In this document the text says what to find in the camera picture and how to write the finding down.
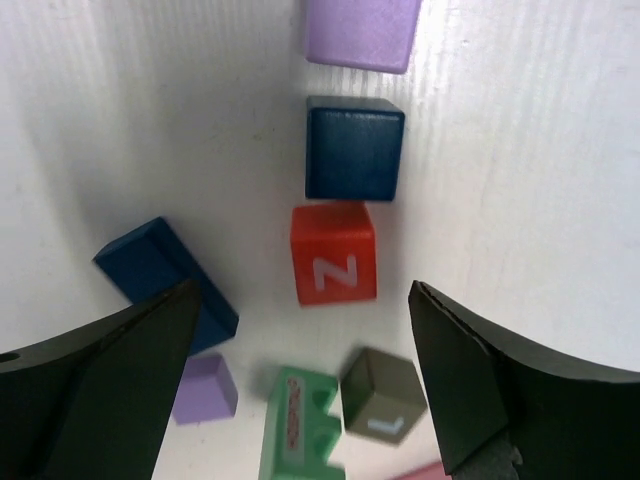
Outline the green hospital wood block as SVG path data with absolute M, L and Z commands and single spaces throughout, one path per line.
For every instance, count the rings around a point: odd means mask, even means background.
M 341 434 L 341 419 L 329 414 L 338 394 L 334 376 L 286 366 L 268 401 L 258 477 L 342 480 L 345 470 L 329 463 Z

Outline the red orange wood cube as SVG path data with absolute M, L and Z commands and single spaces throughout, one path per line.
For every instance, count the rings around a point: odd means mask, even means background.
M 294 208 L 290 246 L 302 306 L 377 298 L 376 235 L 364 203 Z

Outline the dark blue wood block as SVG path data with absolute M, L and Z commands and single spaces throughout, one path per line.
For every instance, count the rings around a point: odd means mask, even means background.
M 111 241 L 95 255 L 94 263 L 133 303 L 185 280 L 196 281 L 202 305 L 192 355 L 235 336 L 238 313 L 164 218 L 157 217 Z

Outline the large lilac wood block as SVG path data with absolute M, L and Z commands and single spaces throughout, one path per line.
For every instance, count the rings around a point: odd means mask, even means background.
M 418 0 L 312 0 L 305 5 L 311 63 L 403 74 L 421 9 Z

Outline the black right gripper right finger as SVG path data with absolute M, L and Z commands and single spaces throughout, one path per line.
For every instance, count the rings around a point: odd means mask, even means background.
M 424 282 L 409 308 L 452 478 L 638 478 L 638 373 L 536 343 Z

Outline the small dark blue wood cube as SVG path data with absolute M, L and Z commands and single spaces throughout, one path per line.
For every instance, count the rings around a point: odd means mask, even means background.
M 305 196 L 391 202 L 397 189 L 405 114 L 383 98 L 306 99 Z

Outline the pink plastic box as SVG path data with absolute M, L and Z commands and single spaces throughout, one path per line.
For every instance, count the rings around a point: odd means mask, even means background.
M 434 462 L 399 475 L 392 480 L 450 480 L 441 462 Z

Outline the brown window wood block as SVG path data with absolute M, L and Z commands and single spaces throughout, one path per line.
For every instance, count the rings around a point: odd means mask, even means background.
M 428 410 L 412 361 L 363 347 L 340 380 L 347 432 L 400 445 Z

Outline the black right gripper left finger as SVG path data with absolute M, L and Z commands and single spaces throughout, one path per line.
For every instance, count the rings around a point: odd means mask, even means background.
M 2 478 L 151 478 L 200 308 L 188 280 L 2 353 Z

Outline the small lilac wood block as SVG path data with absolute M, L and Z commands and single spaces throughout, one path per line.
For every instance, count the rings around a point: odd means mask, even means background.
M 238 390 L 224 357 L 189 357 L 175 396 L 172 416 L 178 425 L 233 418 Z

